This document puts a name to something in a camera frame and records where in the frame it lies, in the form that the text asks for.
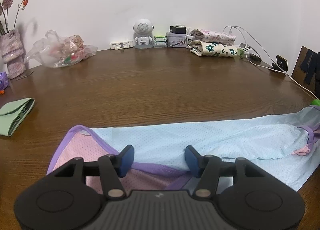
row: charging cable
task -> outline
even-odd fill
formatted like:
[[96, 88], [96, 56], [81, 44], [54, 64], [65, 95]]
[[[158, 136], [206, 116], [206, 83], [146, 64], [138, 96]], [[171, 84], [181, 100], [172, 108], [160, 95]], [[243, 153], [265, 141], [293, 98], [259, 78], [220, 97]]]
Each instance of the charging cable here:
[[[272, 57], [271, 57], [271, 56], [268, 54], [268, 52], [263, 48], [263, 46], [262, 46], [248, 31], [246, 31], [244, 28], [242, 28], [242, 27], [240, 27], [240, 26], [226, 26], [226, 27], [223, 29], [223, 32], [225, 32], [225, 29], [228, 28], [228, 27], [230, 27], [229, 34], [231, 34], [232, 28], [237, 29], [237, 30], [241, 33], [241, 35], [242, 35], [242, 37], [243, 37], [243, 39], [244, 39], [244, 43], [245, 43], [246, 47], [251, 47], [251, 46], [248, 46], [248, 44], [247, 44], [247, 42], [246, 42], [246, 39], [245, 39], [245, 37], [244, 37], [244, 35], [243, 35], [243, 33], [242, 33], [242, 31], [241, 31], [240, 29], [242, 29], [243, 31], [245, 31], [250, 37], [253, 38], [253, 40], [254, 40], [255, 42], [257, 42], [257, 44], [263, 49], [263, 51], [268, 55], [268, 57], [272, 60], [272, 62], [274, 62], [282, 71], [274, 70], [274, 69], [272, 69], [272, 68], [269, 68], [269, 67], [266, 67], [266, 66], [260, 66], [260, 65], [257, 65], [257, 64], [255, 64], [255, 63], [253, 63], [252, 61], [250, 61], [250, 58], [248, 58], [247, 50], [246, 50], [246, 51], [245, 51], [245, 57], [246, 57], [245, 59], [248, 60], [251, 64], [253, 64], [253, 65], [255, 65], [255, 66], [258, 66], [258, 67], [267, 68], [267, 69], [272, 70], [272, 71], [274, 71], [274, 72], [283, 73], [283, 74], [287, 75], [293, 82], [295, 82], [295, 83], [296, 83], [298, 86], [300, 86], [303, 90], [305, 90], [305, 91], [309, 92], [310, 94], [312, 94], [312, 96], [315, 97], [316, 99], [319, 99], [313, 92], [311, 92], [311, 91], [308, 90], [307, 88], [305, 88], [305, 87], [303, 87], [302, 85], [300, 85], [292, 76], [290, 76], [287, 72], [285, 72], [285, 71], [278, 65], [278, 63], [276, 63], [276, 62], [272, 59]], [[258, 54], [258, 56], [260, 57], [259, 53], [258, 53], [256, 50], [254, 50], [252, 47], [251, 47], [251, 49], [252, 49], [253, 51], [255, 51], [255, 52]]]
[[246, 55], [245, 58], [241, 57], [241, 55], [239, 55], [239, 57], [241, 59], [243, 59], [243, 60], [249, 60], [249, 59], [257, 60], [257, 58], [258, 58], [258, 61], [262, 61], [261, 56], [259, 55], [259, 53], [252, 46], [247, 45], [247, 47], [243, 50], [243, 53], [246, 52], [249, 49], [252, 49], [258, 56], [255, 55], [255, 57], [251, 57], [250, 56], [251, 54], [249, 54], [249, 57], [247, 55]]

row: decorative vase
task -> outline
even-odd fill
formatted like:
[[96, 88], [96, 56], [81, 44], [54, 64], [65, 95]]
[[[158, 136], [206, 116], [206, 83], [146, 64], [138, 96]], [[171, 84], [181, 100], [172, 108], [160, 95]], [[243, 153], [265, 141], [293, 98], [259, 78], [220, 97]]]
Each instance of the decorative vase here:
[[0, 36], [0, 53], [4, 63], [7, 64], [10, 79], [21, 75], [26, 70], [22, 58], [23, 45], [18, 30], [12, 30]]

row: wood grain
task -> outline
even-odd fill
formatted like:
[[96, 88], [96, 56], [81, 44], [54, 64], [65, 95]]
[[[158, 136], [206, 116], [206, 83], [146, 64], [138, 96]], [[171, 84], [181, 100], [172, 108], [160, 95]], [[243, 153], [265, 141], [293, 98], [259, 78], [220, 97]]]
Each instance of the wood grain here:
[[[150, 125], [296, 112], [312, 98], [282, 74], [240, 59], [200, 58], [183, 48], [105, 50], [74, 66], [38, 66], [12, 81], [0, 106], [24, 97], [35, 106], [12, 137], [0, 137], [0, 228], [18, 230], [13, 203], [46, 174], [72, 126]], [[320, 171], [300, 190], [299, 229], [320, 226]]]

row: purple fabric trim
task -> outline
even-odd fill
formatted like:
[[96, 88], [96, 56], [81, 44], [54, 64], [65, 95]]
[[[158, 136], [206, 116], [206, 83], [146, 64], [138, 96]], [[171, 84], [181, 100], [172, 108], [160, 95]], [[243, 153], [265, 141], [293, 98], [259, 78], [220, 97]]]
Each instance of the purple fabric trim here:
[[302, 128], [307, 131], [308, 136], [309, 136], [308, 141], [307, 141], [307, 146], [308, 146], [309, 150], [312, 150], [313, 144], [315, 144], [317, 142], [318, 137], [315, 137], [313, 130], [308, 126], [300, 126], [298, 128]]
[[316, 108], [318, 111], [320, 111], [320, 106], [318, 106], [318, 105], [309, 105], [309, 107]]
[[[109, 144], [107, 144], [105, 141], [103, 141], [93, 130], [90, 128], [83, 126], [83, 125], [76, 125], [72, 127], [67, 134], [65, 135], [64, 139], [58, 146], [56, 152], [54, 153], [51, 162], [48, 167], [47, 174], [51, 173], [53, 171], [54, 166], [56, 165], [59, 156], [65, 149], [65, 147], [68, 145], [70, 140], [73, 138], [73, 136], [81, 131], [84, 130], [92, 136], [92, 138], [100, 145], [101, 148], [103, 148], [106, 152], [110, 154], [119, 154], [119, 152], [112, 148]], [[146, 173], [158, 175], [158, 176], [165, 176], [165, 177], [179, 177], [183, 176], [186, 174], [186, 171], [184, 170], [179, 170], [179, 169], [173, 169], [170, 168], [166, 165], [161, 165], [161, 164], [154, 164], [154, 163], [139, 163], [139, 162], [134, 162], [132, 164], [133, 169], [137, 169]]]
[[315, 126], [309, 126], [311, 130], [316, 131], [320, 127], [320, 123], [317, 123]]
[[184, 175], [178, 177], [174, 182], [171, 182], [164, 190], [182, 189], [191, 178], [192, 174], [188, 171]]

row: white robot figurine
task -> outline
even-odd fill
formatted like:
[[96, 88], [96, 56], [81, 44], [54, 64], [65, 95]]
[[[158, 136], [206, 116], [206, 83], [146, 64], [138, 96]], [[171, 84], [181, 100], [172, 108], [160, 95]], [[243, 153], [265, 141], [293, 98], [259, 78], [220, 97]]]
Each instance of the white robot figurine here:
[[153, 24], [150, 20], [143, 18], [136, 21], [133, 26], [134, 32], [138, 35], [134, 39], [137, 43], [135, 48], [151, 48], [153, 47], [150, 42], [152, 42], [152, 37], [150, 37], [151, 32], [153, 31]]

